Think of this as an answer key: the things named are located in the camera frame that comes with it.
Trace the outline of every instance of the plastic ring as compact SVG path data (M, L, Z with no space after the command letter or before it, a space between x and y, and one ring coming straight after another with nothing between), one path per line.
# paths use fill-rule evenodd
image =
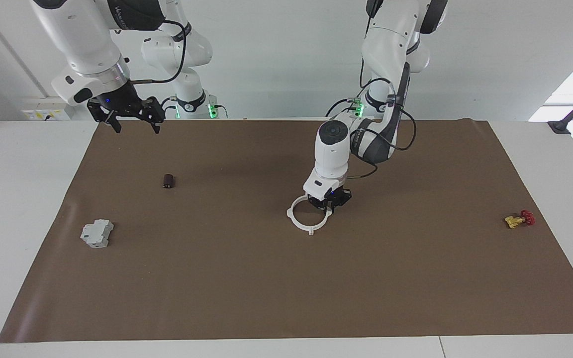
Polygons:
M304 224L302 224L301 222L298 222L295 218L295 215L293 214L293 209L295 208L295 206L297 206L298 204L300 204L301 202L304 201L309 201L309 197L307 195L298 197L293 204L291 205L291 207L286 211L287 217L291 218L291 221L293 222L293 224L300 230L304 230L309 232L309 235L312 235L315 233L316 230L321 229L321 227L323 227L327 220L328 217L330 217L330 215L333 215L333 211L330 208L327 208L327 214L325 215L324 219L320 222L320 224L314 225L314 226L306 226Z

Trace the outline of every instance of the gray circuit breaker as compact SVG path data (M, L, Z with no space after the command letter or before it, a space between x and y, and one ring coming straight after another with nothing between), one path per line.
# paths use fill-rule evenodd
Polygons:
M87 224L84 226L84 231L81 233L81 239L93 249L101 249L107 247L107 239L109 232L114 229L114 224L109 220L94 220L94 224Z

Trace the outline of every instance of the white table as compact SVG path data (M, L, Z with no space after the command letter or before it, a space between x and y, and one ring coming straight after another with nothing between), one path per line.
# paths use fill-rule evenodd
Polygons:
M492 127L573 265L573 139L546 124ZM0 330L95 128L0 122ZM0 357L56 356L554 358L573 357L573 335L0 345Z

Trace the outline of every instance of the electrical socket panel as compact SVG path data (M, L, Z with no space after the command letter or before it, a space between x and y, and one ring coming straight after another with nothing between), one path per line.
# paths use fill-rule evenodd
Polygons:
M72 120L75 108L65 103L28 104L22 112L29 120Z
M38 106L39 105L36 103L35 104L26 104L21 109L21 113L23 113L23 115L25 115L25 118L27 120L43 120L43 119L39 119L39 117L37 116L36 109Z

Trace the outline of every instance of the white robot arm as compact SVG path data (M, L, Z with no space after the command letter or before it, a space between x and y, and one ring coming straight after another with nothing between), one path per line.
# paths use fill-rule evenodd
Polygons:
M121 126L118 116L131 116L151 124L160 131L165 113L155 97L141 100L134 84L173 82L178 98L199 97L195 72L191 86L188 76L180 76L182 59L187 66L199 66L211 59L211 45L191 31L177 0L30 0L35 14L57 48L68 61L66 68L52 81L57 94L75 106L87 101L94 120ZM143 52L152 63L177 73L171 80L130 80L127 59L110 38L110 30L161 30L169 46L150 47L146 40Z
M350 153L374 166L392 156L410 73L428 65L427 50L420 50L420 33L432 33L439 27L447 3L447 0L368 1L367 12L372 22L362 55L376 79L369 82L371 88L366 92L365 102L371 104L373 97L380 97L379 104L371 107L381 113L382 121L343 112L320 127L315 143L315 167L304 184L308 201L317 208L334 210L351 198L350 190L344 188Z
M161 30L166 35L152 36L145 39L141 52L145 61L166 75L173 76L185 59L181 73L171 84L176 93L171 98L176 103L181 118L216 118L214 109L216 99L202 88L200 77L191 67L203 66L211 62L213 50L211 43L199 34L187 20L178 0L168 2L168 20L179 22L184 32L178 32L178 27L163 23Z

